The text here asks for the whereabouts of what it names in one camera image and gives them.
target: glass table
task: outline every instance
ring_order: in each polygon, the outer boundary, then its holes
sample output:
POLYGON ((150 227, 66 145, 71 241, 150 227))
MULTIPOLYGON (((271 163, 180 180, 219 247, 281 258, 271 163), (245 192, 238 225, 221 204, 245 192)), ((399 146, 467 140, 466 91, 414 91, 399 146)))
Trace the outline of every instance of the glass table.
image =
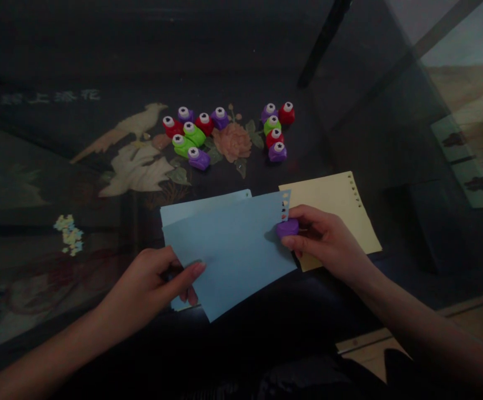
MULTIPOLYGON (((383 247, 370 257, 387 276, 434 309, 483 294, 483 207, 463 184, 474 176, 455 167, 474 158, 447 156, 454 132, 432 126, 455 109, 420 59, 454 46, 444 38, 474 10, 456 18, 451 9, 425 44, 410 43, 392 3, 348 8, 141 1, 99 11, 57 2, 13 13, 0 4, 0 368, 94 307, 141 249, 164 246, 161 206, 246 188, 257 196, 345 171, 383 247), (205 172, 165 141, 161 119, 181 106, 224 107, 258 136, 263 107, 286 101, 296 121, 280 165, 255 136, 248 158, 222 157, 205 172), (147 110, 147 126, 121 128, 147 110), (53 227, 60 215, 82 232, 74 256, 53 227)), ((449 126, 458 133, 458 124, 449 126)), ((483 194, 483 173, 476 177, 483 194)), ((264 350, 262 337, 301 343, 299 327, 317 346, 380 322, 318 269, 288 274, 212 325, 200 307, 166 310, 141 334, 264 350)))

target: floor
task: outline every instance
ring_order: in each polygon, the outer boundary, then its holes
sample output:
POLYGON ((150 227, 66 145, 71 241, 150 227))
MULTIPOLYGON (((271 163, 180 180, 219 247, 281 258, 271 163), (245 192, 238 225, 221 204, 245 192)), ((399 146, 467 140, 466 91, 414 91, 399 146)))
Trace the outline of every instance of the floor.
MULTIPOLYGON (((456 306, 441 310, 440 313, 448 316, 451 321, 463 330, 483 342, 483 297, 457 304, 456 306)), ((405 353, 397 340, 391 337, 391 333, 387 329, 381 329, 380 331, 352 339, 351 341, 338 343, 337 346, 341 349, 344 358, 357 361, 384 382, 386 381, 384 350, 395 348, 405 353)))
POLYGON ((483 65, 426 71, 483 169, 483 65))

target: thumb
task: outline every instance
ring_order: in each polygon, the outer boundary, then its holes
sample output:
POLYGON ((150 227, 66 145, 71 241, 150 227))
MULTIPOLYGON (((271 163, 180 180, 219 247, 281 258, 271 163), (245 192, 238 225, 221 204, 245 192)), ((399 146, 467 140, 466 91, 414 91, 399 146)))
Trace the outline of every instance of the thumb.
POLYGON ((316 258, 321 257, 321 252, 323 251, 323 245, 321 243, 299 235, 283 237, 282 244, 290 250, 310 253, 316 258))
POLYGON ((207 265, 198 262, 185 268, 183 272, 174 277, 171 281, 158 288, 158 292, 167 301, 173 300, 179 294, 188 289, 193 282, 204 272, 207 265))

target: fingernail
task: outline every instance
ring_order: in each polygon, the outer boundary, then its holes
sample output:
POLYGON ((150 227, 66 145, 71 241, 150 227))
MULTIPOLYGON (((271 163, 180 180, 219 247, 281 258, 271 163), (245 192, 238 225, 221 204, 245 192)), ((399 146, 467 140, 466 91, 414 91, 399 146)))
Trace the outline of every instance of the fingernail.
POLYGON ((291 250, 291 247, 293 246, 293 242, 294 240, 292 237, 286 236, 282 238, 282 244, 288 247, 290 250, 291 250))
POLYGON ((199 276, 204 272, 204 269, 207 267, 205 263, 198 263, 193 267, 192 275, 194 278, 199 278, 199 276))

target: purple craft punch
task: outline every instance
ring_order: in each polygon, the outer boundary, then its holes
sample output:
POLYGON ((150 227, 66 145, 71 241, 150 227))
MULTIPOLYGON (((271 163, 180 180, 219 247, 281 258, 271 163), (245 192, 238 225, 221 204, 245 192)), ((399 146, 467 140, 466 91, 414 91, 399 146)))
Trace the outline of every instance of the purple craft punch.
POLYGON ((188 149, 188 162, 194 168, 204 171, 210 165, 210 156, 197 147, 188 149))
POLYGON ((284 236, 296 235, 299 233, 299 221, 295 218, 290 218, 287 221, 278 223, 275 231, 280 239, 284 236))
POLYGON ((220 131, 229 124, 229 117, 223 107, 216 108, 210 117, 214 121, 214 126, 220 131))
POLYGON ((273 103, 269 103, 267 106, 264 107, 264 110, 262 111, 262 124, 265 124, 265 122, 268 120, 269 117, 272 115, 279 116, 279 112, 276 110, 276 107, 273 103))
POLYGON ((286 160, 287 155, 288 154, 286 152, 286 146, 284 146, 284 143, 278 142, 269 148, 268 156, 272 162, 282 162, 286 160))
POLYGON ((180 107, 178 117, 182 124, 195 121, 193 119, 193 110, 190 110, 188 107, 180 107))

